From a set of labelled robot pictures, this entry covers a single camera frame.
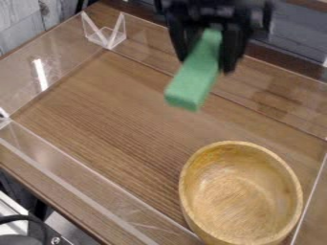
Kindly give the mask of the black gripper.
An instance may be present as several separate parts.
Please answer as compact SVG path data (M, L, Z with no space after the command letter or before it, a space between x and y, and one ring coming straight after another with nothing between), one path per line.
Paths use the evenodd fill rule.
M223 26L220 68L235 71L252 30L268 31L274 13L271 0L155 0L166 19L176 56L184 61L202 35L202 28Z

